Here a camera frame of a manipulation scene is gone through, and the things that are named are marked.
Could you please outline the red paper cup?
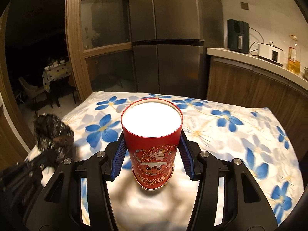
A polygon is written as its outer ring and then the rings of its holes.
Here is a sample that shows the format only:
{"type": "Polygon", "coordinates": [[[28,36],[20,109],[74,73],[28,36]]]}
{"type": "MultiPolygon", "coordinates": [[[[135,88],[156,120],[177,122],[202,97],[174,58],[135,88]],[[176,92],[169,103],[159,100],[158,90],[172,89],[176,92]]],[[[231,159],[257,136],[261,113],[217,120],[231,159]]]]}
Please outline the red paper cup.
{"type": "Polygon", "coordinates": [[[141,99],[124,109],[121,124],[136,181],[145,190],[163,187],[174,169],[181,110],[165,99],[141,99]]]}

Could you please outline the black bag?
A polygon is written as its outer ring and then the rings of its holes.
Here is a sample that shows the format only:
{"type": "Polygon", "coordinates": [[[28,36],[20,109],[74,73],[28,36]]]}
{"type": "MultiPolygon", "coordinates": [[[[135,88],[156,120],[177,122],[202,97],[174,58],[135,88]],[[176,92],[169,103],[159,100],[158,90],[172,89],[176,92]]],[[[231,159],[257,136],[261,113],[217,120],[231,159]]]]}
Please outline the black bag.
{"type": "Polygon", "coordinates": [[[74,132],[58,116],[40,115],[34,122],[34,134],[38,150],[52,150],[57,154],[57,164],[73,156],[74,132]]]}

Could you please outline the floral blue white tablecloth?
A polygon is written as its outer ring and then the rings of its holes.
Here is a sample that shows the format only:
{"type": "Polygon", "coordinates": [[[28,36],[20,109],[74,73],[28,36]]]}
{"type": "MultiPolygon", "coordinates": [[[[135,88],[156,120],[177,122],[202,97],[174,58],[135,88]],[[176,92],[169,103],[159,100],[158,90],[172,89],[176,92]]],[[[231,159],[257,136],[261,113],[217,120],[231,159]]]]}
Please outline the floral blue white tablecloth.
{"type": "Polygon", "coordinates": [[[307,230],[307,186],[274,114],[182,96],[94,92],[63,117],[73,156],[43,170],[29,230],[307,230]],[[131,103],[159,98],[183,114],[195,176],[179,144],[171,178],[157,190],[136,181],[126,151],[111,179],[112,148],[131,103]]]}

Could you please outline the wooden lower cabinets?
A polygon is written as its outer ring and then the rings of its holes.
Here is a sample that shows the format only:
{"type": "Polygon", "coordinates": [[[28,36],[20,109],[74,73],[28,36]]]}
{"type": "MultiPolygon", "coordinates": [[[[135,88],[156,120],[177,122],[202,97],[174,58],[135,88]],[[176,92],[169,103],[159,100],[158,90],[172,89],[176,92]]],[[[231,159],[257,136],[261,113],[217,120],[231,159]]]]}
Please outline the wooden lower cabinets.
{"type": "Polygon", "coordinates": [[[298,160],[307,157],[307,90],[260,68],[208,58],[207,99],[237,106],[269,108],[281,123],[298,160]]]}

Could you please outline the dining table with dotted cloth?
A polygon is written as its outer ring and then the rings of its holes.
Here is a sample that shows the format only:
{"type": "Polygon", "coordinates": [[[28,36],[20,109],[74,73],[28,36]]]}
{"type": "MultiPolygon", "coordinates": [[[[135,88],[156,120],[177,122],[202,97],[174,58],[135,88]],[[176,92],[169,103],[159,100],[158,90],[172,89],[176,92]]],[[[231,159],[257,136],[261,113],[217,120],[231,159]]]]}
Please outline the dining table with dotted cloth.
{"type": "Polygon", "coordinates": [[[59,63],[46,67],[42,74],[44,90],[46,92],[50,92],[51,82],[68,77],[71,74],[72,67],[70,62],[59,63]]]}

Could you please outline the wooden glass door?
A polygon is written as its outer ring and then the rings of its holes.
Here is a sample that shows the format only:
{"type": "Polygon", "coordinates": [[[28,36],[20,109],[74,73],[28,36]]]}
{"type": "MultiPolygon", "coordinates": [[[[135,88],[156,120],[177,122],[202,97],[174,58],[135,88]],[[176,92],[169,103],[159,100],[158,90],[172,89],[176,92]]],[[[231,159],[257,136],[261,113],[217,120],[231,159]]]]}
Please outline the wooden glass door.
{"type": "Polygon", "coordinates": [[[137,89],[128,0],[66,0],[65,31],[81,100],[93,91],[137,89]]]}

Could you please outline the white rice cooker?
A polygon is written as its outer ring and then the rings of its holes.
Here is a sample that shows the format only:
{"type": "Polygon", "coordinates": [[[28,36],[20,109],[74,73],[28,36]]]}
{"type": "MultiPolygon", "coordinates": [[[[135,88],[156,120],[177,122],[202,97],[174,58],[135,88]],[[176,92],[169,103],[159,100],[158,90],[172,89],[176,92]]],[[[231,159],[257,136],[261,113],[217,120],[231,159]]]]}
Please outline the white rice cooker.
{"type": "Polygon", "coordinates": [[[257,57],[265,61],[276,64],[280,67],[283,66],[283,50],[276,47],[272,42],[269,43],[259,43],[257,57]]]}

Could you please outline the black air fryer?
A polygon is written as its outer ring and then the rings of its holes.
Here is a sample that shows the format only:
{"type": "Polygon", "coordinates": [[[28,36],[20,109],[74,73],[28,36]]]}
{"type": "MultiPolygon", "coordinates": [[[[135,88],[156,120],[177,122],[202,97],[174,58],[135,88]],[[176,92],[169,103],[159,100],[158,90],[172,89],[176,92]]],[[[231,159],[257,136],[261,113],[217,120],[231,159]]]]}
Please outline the black air fryer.
{"type": "Polygon", "coordinates": [[[249,24],[245,21],[227,20],[227,47],[231,51],[249,53],[249,24]]]}

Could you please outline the dark grey refrigerator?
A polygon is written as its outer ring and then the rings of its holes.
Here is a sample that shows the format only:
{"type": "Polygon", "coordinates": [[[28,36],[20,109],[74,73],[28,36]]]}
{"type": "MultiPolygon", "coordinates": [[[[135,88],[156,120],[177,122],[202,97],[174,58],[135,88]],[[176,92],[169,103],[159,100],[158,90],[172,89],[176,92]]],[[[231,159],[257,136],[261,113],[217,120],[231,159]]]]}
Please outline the dark grey refrigerator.
{"type": "Polygon", "coordinates": [[[209,47],[223,46],[221,0],[129,0],[137,89],[204,99],[209,47]]]}

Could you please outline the cooking oil bottle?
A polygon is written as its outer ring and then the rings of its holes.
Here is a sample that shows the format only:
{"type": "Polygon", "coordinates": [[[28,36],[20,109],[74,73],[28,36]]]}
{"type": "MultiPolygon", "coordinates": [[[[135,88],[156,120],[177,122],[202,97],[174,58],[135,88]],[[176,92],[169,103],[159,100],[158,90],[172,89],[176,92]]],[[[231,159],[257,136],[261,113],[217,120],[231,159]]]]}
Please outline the cooking oil bottle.
{"type": "Polygon", "coordinates": [[[289,35],[290,43],[288,47],[288,63],[287,63],[287,69],[288,71],[291,71],[294,74],[300,74],[300,68],[301,68],[301,52],[300,52],[300,46],[298,43],[298,39],[294,34],[289,35]]]}

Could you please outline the steel bowl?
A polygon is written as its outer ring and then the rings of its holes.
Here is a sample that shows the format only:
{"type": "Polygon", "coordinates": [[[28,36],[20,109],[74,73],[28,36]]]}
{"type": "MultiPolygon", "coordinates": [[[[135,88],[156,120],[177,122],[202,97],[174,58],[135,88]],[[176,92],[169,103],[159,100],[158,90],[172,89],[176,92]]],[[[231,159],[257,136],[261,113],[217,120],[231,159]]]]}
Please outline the steel bowl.
{"type": "Polygon", "coordinates": [[[308,80],[308,68],[305,67],[303,70],[304,70],[303,78],[306,79],[306,80],[308,80]]]}

